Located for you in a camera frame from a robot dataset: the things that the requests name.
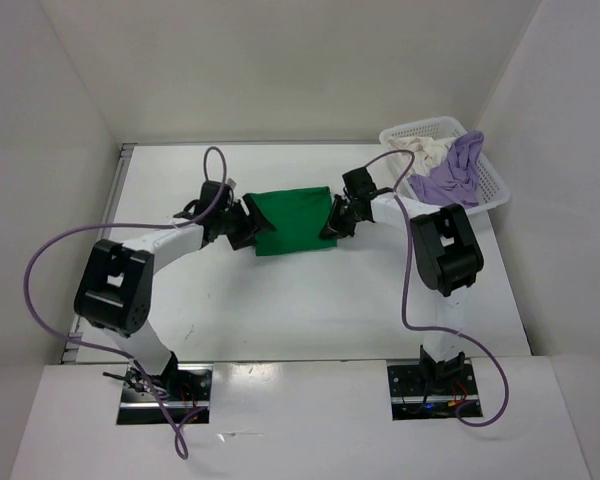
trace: purple cloth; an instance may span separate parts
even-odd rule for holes
[[[477,130],[464,134],[453,143],[447,159],[431,170],[428,177],[411,175],[409,185],[418,200],[430,205],[459,203],[464,207],[478,205],[476,190],[480,183],[478,156],[484,135]]]

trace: black cable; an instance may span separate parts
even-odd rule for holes
[[[398,382],[398,388],[400,389],[400,396],[402,397],[402,403],[404,405],[407,405],[407,402],[404,399],[404,393],[402,391],[402,384],[401,384],[401,382]],[[418,413],[420,413],[422,411],[422,409],[424,408],[424,406],[426,405],[428,398],[429,398],[429,384],[425,383],[424,384],[424,395],[422,397],[422,403],[420,404],[420,406],[418,407],[417,410],[409,410],[407,408],[406,409],[407,413],[409,413],[410,415],[417,415]]]

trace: white panel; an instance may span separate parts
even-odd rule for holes
[[[119,140],[471,127],[537,0],[41,0]]]
[[[34,324],[22,275],[34,251],[100,219],[116,147],[35,0],[0,1],[0,365],[44,365],[60,342]],[[43,315],[67,331],[75,268],[94,235],[64,242],[34,271]]]
[[[513,194],[493,219],[521,316],[600,478],[600,1],[542,3],[480,126]]]
[[[43,367],[0,367],[0,480],[9,478]]]
[[[342,192],[342,174],[383,151],[380,145],[225,145],[236,195],[327,185]],[[204,145],[136,147],[115,212],[117,222],[167,223],[204,181]],[[211,160],[213,178],[220,172]],[[371,173],[392,185],[386,165]],[[471,219],[485,257],[466,303],[466,332],[498,355],[529,355],[495,235],[486,213]],[[126,240],[139,231],[114,230]],[[150,319],[167,347],[187,361],[384,359],[419,356],[422,335],[400,321],[406,238],[388,225],[360,224],[356,236],[328,251],[256,257],[219,238],[154,277]],[[415,266],[409,318],[430,325],[438,292]],[[85,325],[85,339],[108,342]],[[467,355],[482,351],[462,342]],[[80,349],[80,362],[118,361]]]
[[[210,423],[185,428],[187,461],[168,426],[115,425],[120,384],[101,372],[119,366],[47,367],[12,480],[588,479],[548,359],[502,366],[509,410],[473,430],[393,422],[383,361],[216,365]],[[491,415],[502,382],[489,360],[474,368]]]

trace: white cloth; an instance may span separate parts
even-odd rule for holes
[[[390,138],[388,143],[392,149],[411,150],[415,155],[416,159],[407,177],[414,173],[428,177],[431,169],[440,165],[447,158],[447,153],[449,153],[449,149],[455,141],[456,137],[440,138],[438,140],[431,137],[403,137]],[[406,168],[409,161],[411,161],[411,156],[403,154],[400,157],[404,162],[402,168]]]

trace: red wire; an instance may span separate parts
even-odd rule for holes
[[[182,403],[184,403],[184,413],[189,413],[189,407],[187,406],[187,399],[184,396],[184,390],[180,387],[180,395],[182,395]]]
[[[193,391],[191,390],[191,386],[188,383],[183,383],[183,385],[189,389],[189,394],[191,395],[191,404],[193,405],[193,408],[196,408],[196,399],[193,396]],[[196,420],[198,420],[198,416],[196,415],[191,420],[195,422]]]
[[[465,388],[465,386],[462,384],[462,382],[460,380],[458,380],[456,378],[455,381],[458,384],[458,386],[462,389],[462,392],[464,393],[464,397],[462,397],[462,400],[460,400],[460,402],[464,402],[467,400],[467,397],[469,396],[469,392],[467,391],[467,389]]]

